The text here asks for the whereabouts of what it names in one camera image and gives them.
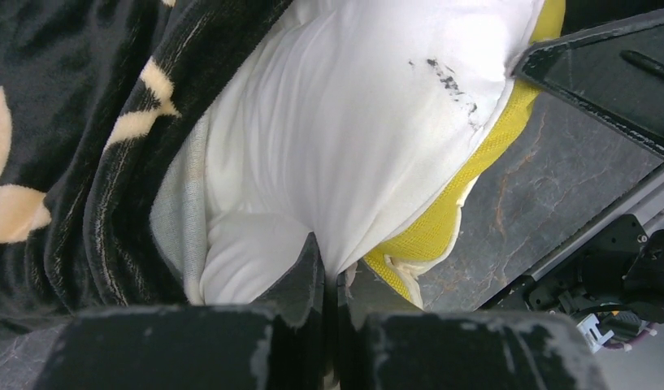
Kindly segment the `white pillow with yellow edge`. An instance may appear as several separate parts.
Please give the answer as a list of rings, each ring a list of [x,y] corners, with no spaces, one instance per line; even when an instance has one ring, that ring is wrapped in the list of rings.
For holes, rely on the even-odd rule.
[[[423,304],[479,176],[538,90],[512,68],[564,1],[296,1],[201,115],[150,226],[193,305],[247,304],[309,234],[327,277],[365,262]]]

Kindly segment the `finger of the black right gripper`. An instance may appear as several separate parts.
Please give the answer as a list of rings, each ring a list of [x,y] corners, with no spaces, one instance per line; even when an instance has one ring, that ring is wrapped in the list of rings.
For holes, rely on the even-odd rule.
[[[568,5],[512,72],[664,161],[664,5]]]

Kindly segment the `black pillowcase with yellow flowers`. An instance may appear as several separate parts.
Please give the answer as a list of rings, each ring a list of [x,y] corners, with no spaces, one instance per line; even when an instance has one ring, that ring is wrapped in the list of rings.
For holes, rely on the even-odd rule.
[[[150,209],[286,1],[0,1],[0,340],[175,305]]]

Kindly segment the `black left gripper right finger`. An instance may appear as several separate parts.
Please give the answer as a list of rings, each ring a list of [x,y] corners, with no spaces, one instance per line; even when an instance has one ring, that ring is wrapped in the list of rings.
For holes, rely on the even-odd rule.
[[[526,311],[431,313],[365,262],[337,284],[343,389],[604,389],[575,325]]]

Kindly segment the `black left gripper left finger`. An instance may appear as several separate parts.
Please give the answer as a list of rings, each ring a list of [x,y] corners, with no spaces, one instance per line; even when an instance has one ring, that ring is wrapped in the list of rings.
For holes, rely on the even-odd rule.
[[[324,271],[314,236],[247,305],[136,306],[80,314],[36,389],[320,389]]]

